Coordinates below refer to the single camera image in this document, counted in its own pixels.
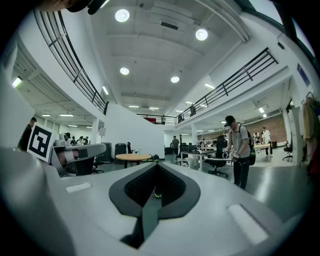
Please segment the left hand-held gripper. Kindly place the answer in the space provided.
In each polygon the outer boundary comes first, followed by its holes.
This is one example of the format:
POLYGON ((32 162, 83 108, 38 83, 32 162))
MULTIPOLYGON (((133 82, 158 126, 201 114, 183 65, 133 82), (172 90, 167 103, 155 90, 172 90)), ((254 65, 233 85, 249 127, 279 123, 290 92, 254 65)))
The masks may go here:
POLYGON ((103 143, 71 145, 65 133, 60 134, 59 140, 56 140, 53 130, 38 123, 32 127, 27 145, 28 153, 56 168, 61 177, 100 173, 95 158, 105 150, 106 145, 103 143))

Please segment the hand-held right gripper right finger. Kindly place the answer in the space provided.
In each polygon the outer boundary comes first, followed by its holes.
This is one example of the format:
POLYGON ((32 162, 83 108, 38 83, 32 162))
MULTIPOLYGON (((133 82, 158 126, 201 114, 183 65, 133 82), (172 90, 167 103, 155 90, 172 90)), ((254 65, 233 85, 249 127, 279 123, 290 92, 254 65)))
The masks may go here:
POLYGON ((276 250, 303 214, 282 222, 265 204, 215 175, 165 163, 194 180, 197 204, 183 217, 160 220, 144 250, 276 250))

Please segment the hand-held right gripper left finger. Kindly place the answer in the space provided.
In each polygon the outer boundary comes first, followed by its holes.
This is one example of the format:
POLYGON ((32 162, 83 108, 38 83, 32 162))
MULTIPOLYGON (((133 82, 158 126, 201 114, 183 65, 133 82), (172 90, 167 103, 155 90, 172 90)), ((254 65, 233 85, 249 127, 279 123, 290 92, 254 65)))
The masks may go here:
POLYGON ((120 242, 144 242, 158 225, 158 201, 152 199, 156 163, 102 174, 61 178, 71 201, 91 221, 120 242))

